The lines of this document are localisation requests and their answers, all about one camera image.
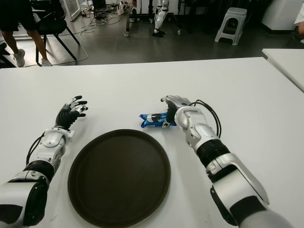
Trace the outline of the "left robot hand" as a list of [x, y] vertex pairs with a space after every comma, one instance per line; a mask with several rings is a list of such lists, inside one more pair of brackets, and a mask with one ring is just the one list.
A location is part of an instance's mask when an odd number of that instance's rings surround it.
[[55, 127], [68, 130], [71, 125], [81, 117], [85, 117], [88, 110], [87, 101], [82, 96], [74, 96], [60, 109], [55, 120]]

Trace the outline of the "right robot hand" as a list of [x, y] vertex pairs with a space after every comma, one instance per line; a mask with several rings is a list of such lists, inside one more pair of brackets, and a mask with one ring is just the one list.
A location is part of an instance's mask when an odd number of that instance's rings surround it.
[[167, 128], [174, 122], [175, 114], [179, 108], [190, 105], [190, 100], [178, 95], [167, 95], [162, 97], [161, 102], [165, 102], [168, 106], [166, 120], [162, 124], [162, 128]]

